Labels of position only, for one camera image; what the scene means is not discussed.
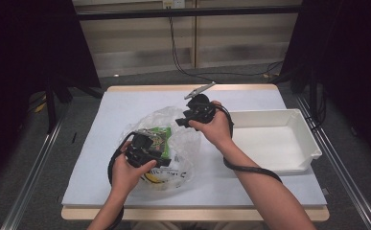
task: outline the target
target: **white plastic tray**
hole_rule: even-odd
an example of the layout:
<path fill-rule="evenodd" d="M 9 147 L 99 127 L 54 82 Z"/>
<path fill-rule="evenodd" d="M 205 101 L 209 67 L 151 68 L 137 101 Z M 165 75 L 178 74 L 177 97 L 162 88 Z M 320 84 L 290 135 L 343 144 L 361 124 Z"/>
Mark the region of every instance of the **white plastic tray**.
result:
<path fill-rule="evenodd" d="M 299 109 L 231 112 L 233 140 L 262 168 L 306 170 L 322 155 Z"/>

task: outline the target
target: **forearm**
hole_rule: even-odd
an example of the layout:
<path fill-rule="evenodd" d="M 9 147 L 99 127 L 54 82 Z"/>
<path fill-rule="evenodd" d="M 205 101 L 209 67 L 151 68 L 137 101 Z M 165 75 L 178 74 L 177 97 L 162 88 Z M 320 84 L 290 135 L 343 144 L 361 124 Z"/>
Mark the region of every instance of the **forearm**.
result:
<path fill-rule="evenodd" d="M 90 223 L 88 229 L 90 230 L 100 230 L 109 227 L 113 221 L 117 218 L 120 211 L 125 204 L 127 196 L 120 195 L 118 193 L 110 193 L 104 206 Z"/>
<path fill-rule="evenodd" d="M 217 144 L 217 148 L 232 165 L 259 167 L 231 140 Z M 314 229 L 302 205 L 282 183 L 254 172 L 235 174 L 271 229 Z"/>

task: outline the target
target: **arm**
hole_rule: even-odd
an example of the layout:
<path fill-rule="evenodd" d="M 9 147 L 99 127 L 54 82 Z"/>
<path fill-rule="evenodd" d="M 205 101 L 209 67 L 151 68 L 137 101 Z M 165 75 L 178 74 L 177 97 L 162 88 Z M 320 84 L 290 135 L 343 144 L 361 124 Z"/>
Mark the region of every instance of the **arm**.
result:
<path fill-rule="evenodd" d="M 259 167 L 231 139 L 223 112 L 217 110 L 209 124 L 190 121 L 189 125 L 200 130 L 232 165 Z M 314 229 L 301 204 L 282 183 L 264 174 L 236 171 L 235 174 L 271 229 Z"/>
<path fill-rule="evenodd" d="M 122 149 L 125 150 L 129 142 L 126 142 Z M 128 194 L 137 185 L 140 176 L 150 171 L 156 161 L 150 161 L 140 168 L 132 167 L 122 153 L 113 165 L 113 176 L 110 194 L 104 206 L 90 223 L 88 229 L 106 229 L 117 218 L 125 204 Z"/>

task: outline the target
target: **hand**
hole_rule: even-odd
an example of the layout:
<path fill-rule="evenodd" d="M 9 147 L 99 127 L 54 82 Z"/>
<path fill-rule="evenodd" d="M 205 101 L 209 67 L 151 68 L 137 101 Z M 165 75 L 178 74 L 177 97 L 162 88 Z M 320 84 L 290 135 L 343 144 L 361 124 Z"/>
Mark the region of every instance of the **hand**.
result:
<path fill-rule="evenodd" d="M 120 151 L 126 151 L 126 148 L 130 143 L 131 142 L 125 142 Z M 120 154 L 116 158 L 113 165 L 111 193 L 118 193 L 123 196 L 128 196 L 131 190 L 133 190 L 134 187 L 137 185 L 141 175 L 154 168 L 156 163 L 157 162 L 155 160 L 151 160 L 140 168 L 134 168 L 126 160 L 126 155 L 124 153 Z"/>
<path fill-rule="evenodd" d="M 213 104 L 220 105 L 220 102 L 212 101 Z M 189 121 L 189 125 L 197 130 L 200 130 L 213 145 L 218 147 L 219 145 L 232 142 L 230 136 L 229 122 L 227 121 L 226 115 L 216 109 L 214 119 L 208 123 L 203 124 L 197 121 Z"/>

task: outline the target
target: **person's right hand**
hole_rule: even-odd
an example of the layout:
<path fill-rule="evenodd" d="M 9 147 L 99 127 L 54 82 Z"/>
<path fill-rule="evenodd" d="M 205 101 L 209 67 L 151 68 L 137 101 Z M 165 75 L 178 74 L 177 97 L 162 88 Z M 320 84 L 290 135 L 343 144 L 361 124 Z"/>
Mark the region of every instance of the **person's right hand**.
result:
<path fill-rule="evenodd" d="M 213 104 L 220 104 L 220 102 L 212 101 Z M 197 130 L 200 130 L 214 146 L 219 148 L 220 145 L 226 145 L 232 142 L 230 136 L 229 122 L 227 121 L 226 115 L 216 109 L 214 119 L 208 123 L 203 124 L 197 121 L 189 121 L 189 125 Z"/>

